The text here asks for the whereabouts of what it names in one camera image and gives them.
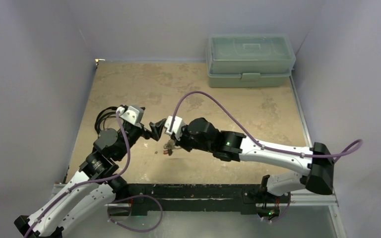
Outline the silver foot-shaped keyring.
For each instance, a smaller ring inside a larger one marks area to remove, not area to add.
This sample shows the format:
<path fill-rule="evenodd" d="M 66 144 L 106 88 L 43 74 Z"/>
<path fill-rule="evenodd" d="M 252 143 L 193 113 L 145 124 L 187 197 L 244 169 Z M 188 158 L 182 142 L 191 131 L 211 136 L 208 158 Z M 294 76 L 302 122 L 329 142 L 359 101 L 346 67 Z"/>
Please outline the silver foot-shaped keyring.
<path fill-rule="evenodd" d="M 173 139 L 169 139 L 163 146 L 163 154 L 171 156 L 174 150 L 180 149 L 176 146 L 176 142 Z"/>

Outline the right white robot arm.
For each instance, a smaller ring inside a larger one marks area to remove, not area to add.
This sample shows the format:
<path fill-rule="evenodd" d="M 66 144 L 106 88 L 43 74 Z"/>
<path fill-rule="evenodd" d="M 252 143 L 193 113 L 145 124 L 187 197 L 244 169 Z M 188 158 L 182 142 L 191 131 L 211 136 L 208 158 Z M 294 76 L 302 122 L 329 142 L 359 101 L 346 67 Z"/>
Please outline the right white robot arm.
<path fill-rule="evenodd" d="M 322 143 L 291 147 L 252 140 L 243 133 L 220 131 L 204 118 L 186 124 L 180 117 L 169 116 L 164 127 L 175 146 L 188 152 L 200 150 L 221 161 L 257 162 L 288 169 L 287 173 L 262 178 L 258 194 L 263 201 L 300 189 L 319 195 L 333 193 L 334 162 Z"/>

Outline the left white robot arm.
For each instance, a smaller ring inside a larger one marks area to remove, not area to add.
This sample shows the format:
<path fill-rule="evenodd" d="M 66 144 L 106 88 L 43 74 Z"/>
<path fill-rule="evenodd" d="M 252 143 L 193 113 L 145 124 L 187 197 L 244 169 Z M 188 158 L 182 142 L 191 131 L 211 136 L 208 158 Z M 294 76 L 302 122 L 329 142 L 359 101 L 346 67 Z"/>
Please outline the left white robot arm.
<path fill-rule="evenodd" d="M 136 192 L 122 178 L 126 169 L 119 168 L 116 160 L 126 157 L 126 167 L 131 160 L 131 147 L 141 137 L 158 141 L 164 128 L 170 128 L 170 119 L 150 123 L 147 129 L 138 121 L 120 119 L 120 129 L 100 130 L 93 150 L 80 165 L 71 180 L 49 202 L 31 215 L 21 215 L 14 225 L 25 238 L 63 238 L 83 218 L 98 208 L 115 202 L 137 203 L 151 199 L 161 208 L 160 202 L 143 192 Z"/>

